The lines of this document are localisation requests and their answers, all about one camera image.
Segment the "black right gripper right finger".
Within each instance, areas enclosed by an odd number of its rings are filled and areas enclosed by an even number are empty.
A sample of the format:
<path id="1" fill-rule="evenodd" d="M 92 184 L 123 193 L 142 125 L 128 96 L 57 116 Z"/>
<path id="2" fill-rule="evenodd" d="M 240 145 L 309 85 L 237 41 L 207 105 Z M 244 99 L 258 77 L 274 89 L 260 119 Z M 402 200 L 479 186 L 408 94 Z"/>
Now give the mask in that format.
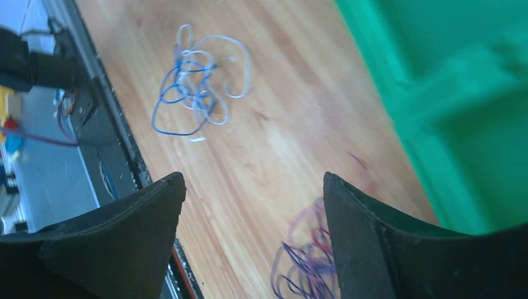
<path id="1" fill-rule="evenodd" d="M 326 211 L 343 298 L 526 298 L 527 226 L 468 235 L 405 214 L 333 173 Z"/>

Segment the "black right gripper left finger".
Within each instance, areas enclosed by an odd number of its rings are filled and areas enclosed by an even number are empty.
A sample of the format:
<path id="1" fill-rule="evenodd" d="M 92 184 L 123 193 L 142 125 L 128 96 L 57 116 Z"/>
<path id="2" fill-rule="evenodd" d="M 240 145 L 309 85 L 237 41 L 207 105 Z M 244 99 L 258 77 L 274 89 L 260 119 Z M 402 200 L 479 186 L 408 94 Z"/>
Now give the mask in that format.
<path id="1" fill-rule="evenodd" d="M 1 236 L 2 298 L 159 298 L 186 198 L 174 172 L 34 233 Z"/>

